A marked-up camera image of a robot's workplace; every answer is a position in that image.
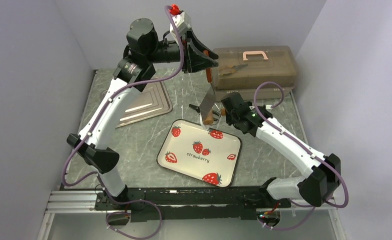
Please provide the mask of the strawberry pattern white tray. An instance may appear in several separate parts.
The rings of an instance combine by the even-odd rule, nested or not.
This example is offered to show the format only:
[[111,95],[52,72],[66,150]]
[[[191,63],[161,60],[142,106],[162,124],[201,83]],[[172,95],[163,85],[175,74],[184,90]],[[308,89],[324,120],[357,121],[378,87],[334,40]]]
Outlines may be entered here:
[[157,156],[163,168],[219,188],[231,186],[242,148],[239,137],[184,119],[176,120]]

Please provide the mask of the spatula with wooden handle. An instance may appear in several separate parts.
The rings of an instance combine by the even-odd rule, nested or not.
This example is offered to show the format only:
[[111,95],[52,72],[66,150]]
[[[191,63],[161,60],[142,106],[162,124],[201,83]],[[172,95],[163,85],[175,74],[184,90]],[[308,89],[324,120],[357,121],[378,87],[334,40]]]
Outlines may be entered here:
[[209,112],[212,110],[213,105],[215,104],[215,93],[214,90],[212,88],[212,72],[211,72],[211,68],[207,68],[205,70],[206,72],[206,78],[207,81],[209,83],[209,88],[206,92],[205,97],[203,98],[199,108],[200,108],[200,113],[202,118],[206,118],[209,114]]

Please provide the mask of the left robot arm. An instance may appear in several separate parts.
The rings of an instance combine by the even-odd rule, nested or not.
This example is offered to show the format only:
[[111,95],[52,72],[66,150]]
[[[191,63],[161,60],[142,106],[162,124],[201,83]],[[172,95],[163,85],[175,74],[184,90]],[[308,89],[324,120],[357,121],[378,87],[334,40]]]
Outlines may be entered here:
[[128,188],[117,168],[120,156],[108,144],[127,107],[153,82],[154,64],[179,62],[178,70],[184,73],[218,66],[218,55],[198,40],[182,16],[171,17],[171,34],[174,40],[159,40],[150,19],[133,21],[123,58],[105,97],[87,125],[67,138],[73,153],[79,154],[98,175],[109,193],[107,202],[115,210],[126,206]]

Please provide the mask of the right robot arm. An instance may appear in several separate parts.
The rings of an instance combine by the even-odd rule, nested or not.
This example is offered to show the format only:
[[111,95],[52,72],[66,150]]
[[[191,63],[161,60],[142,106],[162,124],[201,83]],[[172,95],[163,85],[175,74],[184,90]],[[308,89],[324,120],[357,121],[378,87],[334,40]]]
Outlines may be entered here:
[[259,189],[260,203],[272,207],[281,199],[303,199],[310,206],[323,205],[340,186],[341,160],[324,155],[289,132],[263,107],[245,101],[237,92],[227,94],[221,103],[228,125],[251,134],[272,146],[301,172],[300,177],[267,180]]

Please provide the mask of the wooden rolling pin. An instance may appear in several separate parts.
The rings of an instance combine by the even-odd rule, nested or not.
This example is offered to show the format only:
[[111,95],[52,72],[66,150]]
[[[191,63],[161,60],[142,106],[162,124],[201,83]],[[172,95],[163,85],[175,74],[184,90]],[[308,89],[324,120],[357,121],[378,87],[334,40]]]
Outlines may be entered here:
[[206,126],[213,126],[219,123],[221,114],[218,111],[211,109],[206,117],[202,117],[201,123]]

